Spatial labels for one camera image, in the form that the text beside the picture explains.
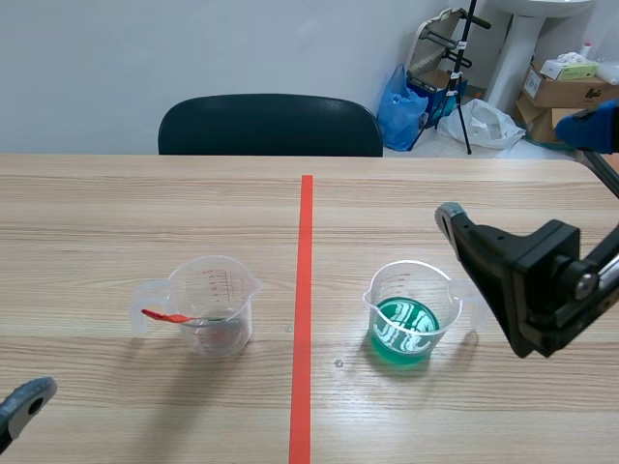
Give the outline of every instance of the red tape line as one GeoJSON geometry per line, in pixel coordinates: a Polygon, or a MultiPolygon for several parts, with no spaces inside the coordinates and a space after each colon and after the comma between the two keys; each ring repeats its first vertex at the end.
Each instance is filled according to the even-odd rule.
{"type": "Polygon", "coordinates": [[[311,463],[311,248],[313,177],[301,178],[289,464],[311,463]]]}

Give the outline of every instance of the chair backrest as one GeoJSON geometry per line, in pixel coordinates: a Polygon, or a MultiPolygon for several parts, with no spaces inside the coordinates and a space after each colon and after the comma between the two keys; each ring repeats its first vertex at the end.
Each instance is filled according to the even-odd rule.
{"type": "Polygon", "coordinates": [[[161,155],[382,157],[376,118],[352,101],[223,95],[178,103],[159,130],[161,155]]]}

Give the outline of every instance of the white plastic bag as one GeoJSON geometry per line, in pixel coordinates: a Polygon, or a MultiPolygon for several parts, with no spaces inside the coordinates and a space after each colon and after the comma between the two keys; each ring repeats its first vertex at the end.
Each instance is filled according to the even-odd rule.
{"type": "MultiPolygon", "coordinates": [[[[462,107],[468,140],[473,145],[501,150],[514,145],[526,133],[507,114],[485,101],[473,100],[462,107]]],[[[462,124],[456,110],[441,119],[438,128],[444,135],[464,142],[462,124]]]]}
{"type": "Polygon", "coordinates": [[[600,63],[596,76],[609,84],[619,85],[619,62],[600,63]]]}

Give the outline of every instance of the measuring cup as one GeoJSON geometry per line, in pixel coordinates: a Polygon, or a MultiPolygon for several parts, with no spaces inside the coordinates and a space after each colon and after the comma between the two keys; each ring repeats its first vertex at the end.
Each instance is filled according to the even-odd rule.
{"type": "Polygon", "coordinates": [[[475,329],[489,312],[472,282],[452,281],[421,261],[384,266],[372,278],[363,300],[369,307],[368,334],[374,348],[401,364],[427,359],[465,304],[474,307],[475,329]]]}
{"type": "Polygon", "coordinates": [[[251,298],[261,288],[260,281],[236,259],[194,259],[168,278],[137,285],[129,307],[133,335],[146,334],[141,310],[159,305],[167,314],[194,318],[179,328],[195,353],[207,358],[232,355],[250,339],[251,298]]]}

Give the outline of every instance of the blue glove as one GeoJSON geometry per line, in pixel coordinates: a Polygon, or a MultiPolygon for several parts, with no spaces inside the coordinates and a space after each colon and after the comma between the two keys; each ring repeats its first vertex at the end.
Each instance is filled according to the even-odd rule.
{"type": "Polygon", "coordinates": [[[563,118],[557,137],[568,145],[598,153],[619,152],[619,108],[617,100],[607,101],[598,109],[587,109],[563,118]]]}

